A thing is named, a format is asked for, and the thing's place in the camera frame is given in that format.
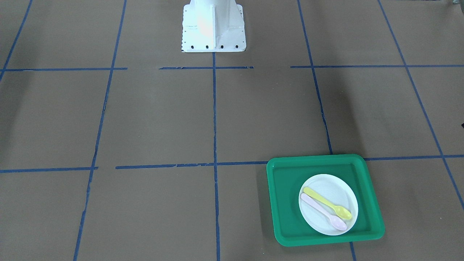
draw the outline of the metal base plate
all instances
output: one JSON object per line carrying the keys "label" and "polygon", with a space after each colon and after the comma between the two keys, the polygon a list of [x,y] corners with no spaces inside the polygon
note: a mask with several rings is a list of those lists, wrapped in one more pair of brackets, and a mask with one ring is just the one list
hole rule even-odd
{"label": "metal base plate", "polygon": [[[243,7],[237,5],[243,18]],[[243,52],[246,49],[245,29],[231,28],[218,37],[217,46],[212,46],[198,30],[194,10],[184,6],[184,27],[182,30],[182,52]]]}

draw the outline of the plastic spoon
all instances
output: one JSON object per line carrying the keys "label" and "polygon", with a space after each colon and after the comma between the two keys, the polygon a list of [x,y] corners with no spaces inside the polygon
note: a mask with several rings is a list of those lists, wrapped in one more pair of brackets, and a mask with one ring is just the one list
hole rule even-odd
{"label": "plastic spoon", "polygon": [[348,209],[342,207],[342,206],[335,206],[334,204],[332,204],[332,202],[328,201],[327,199],[325,199],[323,196],[319,195],[317,192],[315,192],[314,190],[308,188],[308,187],[305,187],[303,189],[303,192],[308,194],[308,196],[320,201],[321,203],[323,204],[326,204],[329,208],[333,209],[335,211],[335,214],[337,214],[337,216],[343,218],[343,219],[351,219],[353,216],[351,215],[351,213],[348,211]]}
{"label": "plastic spoon", "polygon": [[337,217],[335,215],[329,214],[323,207],[321,207],[310,196],[308,196],[305,193],[302,193],[300,195],[300,198],[301,198],[301,200],[303,200],[304,202],[309,204],[309,206],[319,210],[322,214],[324,214],[326,217],[328,217],[330,219],[330,223],[332,224],[332,226],[334,226],[334,228],[336,228],[338,230],[341,230],[341,231],[347,230],[347,225],[345,224],[345,222],[343,222],[343,220],[341,218],[339,218],[339,217]]}

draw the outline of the floor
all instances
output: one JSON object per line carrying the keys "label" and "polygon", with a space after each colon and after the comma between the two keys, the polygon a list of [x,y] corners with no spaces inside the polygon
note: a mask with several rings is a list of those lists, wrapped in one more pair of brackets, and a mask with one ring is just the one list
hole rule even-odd
{"label": "floor", "polygon": [[[0,1],[0,260],[462,259],[458,5],[238,0],[247,50],[211,54],[187,3]],[[267,161],[343,153],[384,237],[280,246]]]}

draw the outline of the pink spoon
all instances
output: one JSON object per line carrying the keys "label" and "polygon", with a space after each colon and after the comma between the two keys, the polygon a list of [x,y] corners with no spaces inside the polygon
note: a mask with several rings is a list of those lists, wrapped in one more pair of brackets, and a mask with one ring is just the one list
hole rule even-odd
{"label": "pink spoon", "polygon": [[345,231],[347,230],[347,225],[345,224],[345,222],[343,222],[343,220],[335,215],[331,215],[329,214],[329,212],[327,212],[323,207],[321,207],[316,201],[314,201],[314,199],[312,199],[310,196],[308,196],[307,194],[305,193],[302,193],[300,195],[300,198],[301,200],[303,200],[304,202],[306,202],[309,206],[317,209],[319,212],[321,212],[322,214],[324,214],[326,217],[328,217],[330,219],[330,223],[332,224],[332,226],[334,226],[334,228],[338,229],[338,230],[341,230],[341,231]]}

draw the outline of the blue tape line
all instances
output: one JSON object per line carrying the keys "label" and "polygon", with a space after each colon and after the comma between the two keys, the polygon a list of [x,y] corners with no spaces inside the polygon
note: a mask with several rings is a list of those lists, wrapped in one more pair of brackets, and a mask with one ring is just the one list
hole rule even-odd
{"label": "blue tape line", "polygon": [[218,154],[217,154],[217,115],[216,115],[216,53],[213,52],[213,126],[214,126],[214,201],[216,207],[216,260],[221,260],[219,235],[219,189],[218,189]]}
{"label": "blue tape line", "polygon": [[405,156],[405,157],[377,157],[377,158],[364,158],[365,161],[376,161],[376,160],[407,160],[407,159],[431,159],[441,158],[440,155],[431,156]]}
{"label": "blue tape line", "polygon": [[[464,158],[464,154],[443,155],[445,158]],[[370,157],[364,158],[365,161],[382,161],[382,160],[408,160],[408,159],[439,159],[440,155],[425,155],[425,156],[404,156],[404,157]],[[232,166],[232,165],[265,165],[267,161],[233,161],[233,162],[217,162],[217,166]],[[153,168],[173,168],[173,167],[206,167],[214,166],[214,163],[182,163],[182,164],[158,164],[158,165],[126,165],[116,166],[117,170],[127,169],[153,169]]]}
{"label": "blue tape line", "polygon": [[206,167],[213,166],[214,163],[184,163],[184,164],[158,164],[158,165],[127,165],[116,166],[117,170],[130,169],[158,169],[158,168],[182,168],[182,167]]}
{"label": "blue tape line", "polygon": [[[55,72],[55,71],[109,71],[112,70],[109,67],[106,68],[26,68],[26,69],[5,69],[6,72]],[[113,68],[115,71],[127,70],[127,67],[116,67]]]}
{"label": "blue tape line", "polygon": [[333,154],[332,144],[330,143],[329,129],[327,128],[327,122],[325,120],[325,115],[324,115],[324,108],[322,106],[321,94],[319,92],[319,85],[317,84],[316,71],[314,69],[313,57],[311,55],[311,49],[309,47],[308,35],[306,34],[306,26],[304,25],[303,13],[301,11],[301,3],[300,3],[300,0],[296,0],[296,1],[298,2],[298,10],[300,11],[301,25],[303,26],[304,39],[306,41],[306,48],[308,49],[309,62],[311,63],[311,71],[313,73],[313,79],[314,79],[314,85],[316,87],[317,99],[319,100],[319,105],[321,107],[321,116],[322,116],[322,121],[324,122],[325,133],[327,136],[327,145],[329,146],[330,154]]}
{"label": "blue tape line", "polygon": [[254,69],[253,66],[203,66],[203,67],[161,67],[159,70],[222,70],[222,69]]}
{"label": "blue tape line", "polygon": [[211,70],[212,67],[161,67],[159,70]]}
{"label": "blue tape line", "polygon": [[8,57],[6,58],[5,64],[3,65],[3,70],[0,73],[0,81],[3,79],[3,75],[5,74],[5,69],[8,67],[8,63],[10,62],[11,55],[13,54],[13,50],[16,46],[16,43],[18,42],[19,35],[21,34],[21,31],[23,30],[27,16],[29,15],[29,10],[31,10],[31,5],[32,5],[32,0],[29,0],[29,4],[27,5],[27,9],[26,9],[26,13],[24,14],[23,21],[21,22],[21,25],[19,26],[18,33],[16,34],[16,37],[14,38],[13,44],[11,45],[10,52],[8,53]]}
{"label": "blue tape line", "polygon": [[425,111],[425,107],[424,107],[424,104],[422,103],[422,100],[420,98],[420,95],[419,95],[419,92],[417,90],[417,87],[416,87],[416,84],[414,83],[414,80],[412,79],[412,75],[411,73],[409,72],[409,68],[408,66],[406,66],[406,60],[403,56],[403,52],[401,51],[400,49],[400,45],[398,44],[398,41],[396,40],[396,37],[395,37],[395,34],[393,33],[393,29],[392,29],[392,26],[390,25],[390,22],[388,21],[388,17],[387,17],[387,14],[385,13],[385,10],[383,9],[383,6],[382,6],[382,3],[380,2],[380,0],[377,0],[377,2],[379,3],[379,6],[380,6],[380,9],[382,10],[382,13],[383,13],[383,16],[385,18],[385,21],[387,22],[387,25],[388,25],[388,29],[390,29],[390,33],[393,37],[393,40],[396,44],[396,48],[398,49],[398,52],[400,53],[400,56],[401,56],[401,60],[403,61],[403,64],[405,65],[406,67],[406,72],[407,72],[407,75],[409,77],[409,80],[411,81],[411,84],[412,84],[412,87],[414,89],[414,92],[416,93],[416,97],[417,97],[417,100],[419,101],[419,104],[420,104],[420,107],[422,109],[422,112],[425,116],[425,119],[427,120],[427,124],[429,125],[429,129],[430,129],[430,132],[432,133],[432,136],[433,136],[433,139],[435,140],[435,144],[437,145],[437,148],[438,148],[438,151],[440,153],[440,156],[443,160],[443,163],[445,164],[445,167],[446,167],[446,171],[448,172],[448,176],[450,177],[451,179],[451,183],[453,184],[453,187],[454,187],[454,190],[458,196],[458,199],[459,201],[461,202],[461,207],[464,209],[464,202],[463,202],[463,199],[461,197],[461,193],[459,192],[459,189],[458,187],[456,186],[456,182],[454,181],[454,178],[453,178],[453,174],[451,173],[450,171],[450,168],[448,167],[448,163],[446,162],[446,158],[445,156],[443,155],[443,151],[440,147],[440,143],[438,142],[438,139],[437,139],[437,136],[435,135],[435,131],[433,130],[433,127],[432,127],[432,124],[430,122],[430,119],[427,115],[427,112]]}
{"label": "blue tape line", "polygon": [[217,66],[216,70],[218,69],[253,69],[253,66]]}
{"label": "blue tape line", "polygon": [[354,252],[353,242],[349,243],[349,248],[351,249],[351,257],[353,258],[353,261],[356,261],[356,253]]}
{"label": "blue tape line", "polygon": [[267,161],[242,161],[242,162],[219,162],[218,166],[231,166],[231,165],[261,165],[267,164]]}
{"label": "blue tape line", "polygon": [[126,11],[126,5],[127,5],[127,0],[124,0],[124,5],[122,7],[121,20],[119,22],[119,29],[118,29],[118,33],[117,33],[117,37],[116,37],[115,49],[114,49],[114,52],[113,52],[113,60],[111,62],[110,75],[108,77],[108,84],[106,86],[105,99],[104,99],[104,102],[103,102],[102,114],[101,114],[101,117],[100,117],[100,125],[98,127],[97,140],[95,142],[95,153],[93,155],[92,166],[91,166],[91,170],[90,170],[90,174],[89,174],[89,181],[87,183],[87,192],[86,192],[86,196],[85,196],[85,206],[84,206],[84,210],[82,211],[81,222],[80,222],[80,225],[79,225],[79,233],[77,234],[76,248],[74,249],[73,261],[77,261],[77,255],[79,254],[79,247],[80,247],[80,243],[81,243],[82,231],[83,231],[84,222],[85,222],[85,214],[87,213],[87,206],[88,206],[88,203],[89,203],[90,184],[92,183],[94,166],[95,166],[95,162],[97,161],[98,146],[100,144],[100,137],[101,137],[101,134],[102,134],[106,103],[108,102],[108,95],[110,93],[111,79],[113,77],[113,68],[115,67],[117,49],[118,49],[118,46],[119,46],[119,38],[121,37],[122,23],[124,21],[124,14],[125,14],[125,11]]}
{"label": "blue tape line", "polygon": [[464,158],[464,154],[461,155],[443,155],[445,158]]}
{"label": "blue tape line", "polygon": [[464,67],[464,65],[292,65],[290,68],[416,68],[416,67]]}
{"label": "blue tape line", "polygon": [[0,173],[20,173],[20,172],[54,172],[54,171],[72,171],[72,170],[90,170],[91,167],[78,168],[47,168],[47,169],[16,169],[16,170],[0,170]]}
{"label": "blue tape line", "polygon": [[407,67],[464,67],[464,65],[406,65]]}
{"label": "blue tape line", "polygon": [[405,67],[404,65],[293,65],[290,68],[390,68]]}

